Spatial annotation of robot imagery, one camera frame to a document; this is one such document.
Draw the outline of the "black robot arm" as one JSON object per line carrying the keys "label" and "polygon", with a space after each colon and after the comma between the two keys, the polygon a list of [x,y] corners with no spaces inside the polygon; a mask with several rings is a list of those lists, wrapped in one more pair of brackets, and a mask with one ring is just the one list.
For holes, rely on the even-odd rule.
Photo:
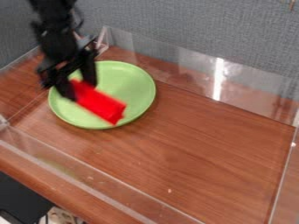
{"label": "black robot arm", "polygon": [[82,27],[75,22],[74,12],[78,0],[27,0],[39,20],[31,27],[45,55],[37,68],[45,88],[55,87],[61,95],[73,101],[78,100],[70,75],[81,70],[83,80],[95,87],[98,85],[95,58],[98,50],[95,38],[77,37]]}

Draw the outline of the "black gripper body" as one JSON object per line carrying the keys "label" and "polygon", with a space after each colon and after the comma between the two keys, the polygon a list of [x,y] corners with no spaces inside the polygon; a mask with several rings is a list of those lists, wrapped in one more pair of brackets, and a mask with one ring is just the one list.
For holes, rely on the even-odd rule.
{"label": "black gripper body", "polygon": [[45,59],[37,68],[41,75],[47,71],[58,71],[67,77],[82,67],[82,53],[90,51],[97,57],[95,51],[86,50],[75,38],[74,29],[69,26],[59,30],[51,30],[43,23],[34,22],[33,30],[41,44]]}

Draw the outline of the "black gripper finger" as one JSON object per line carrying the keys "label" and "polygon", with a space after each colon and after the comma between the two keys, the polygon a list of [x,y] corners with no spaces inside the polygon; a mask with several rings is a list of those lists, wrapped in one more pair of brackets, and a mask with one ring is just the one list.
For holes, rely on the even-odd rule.
{"label": "black gripper finger", "polygon": [[61,96],[77,101],[77,95],[69,77],[58,71],[47,71],[42,73],[42,86],[45,88],[55,87]]}
{"label": "black gripper finger", "polygon": [[82,53],[81,72],[83,80],[95,87],[98,85],[97,64],[94,53],[90,51]]}

